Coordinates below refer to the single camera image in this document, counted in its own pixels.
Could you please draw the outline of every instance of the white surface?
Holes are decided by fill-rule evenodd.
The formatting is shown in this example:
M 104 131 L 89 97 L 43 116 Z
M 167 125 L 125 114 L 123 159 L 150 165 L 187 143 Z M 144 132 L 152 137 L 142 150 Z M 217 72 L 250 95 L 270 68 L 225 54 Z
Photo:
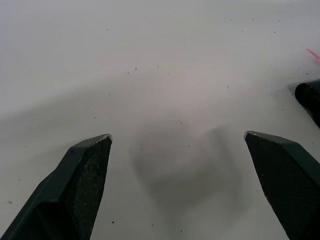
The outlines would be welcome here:
M 320 159 L 320 130 L 288 88 L 319 78 L 306 51 L 320 53 L 319 10 L 2 0 L 0 234 L 70 146 L 111 133 L 92 240 L 288 239 L 243 135 L 282 136 Z

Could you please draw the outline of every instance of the white table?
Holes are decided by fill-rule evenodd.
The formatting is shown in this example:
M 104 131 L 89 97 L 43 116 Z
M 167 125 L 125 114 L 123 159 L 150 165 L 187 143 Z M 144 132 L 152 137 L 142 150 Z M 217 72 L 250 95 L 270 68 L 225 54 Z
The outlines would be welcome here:
M 81 140 L 110 133 L 91 240 L 286 240 L 246 130 L 320 129 L 318 0 L 2 0 L 0 234 Z

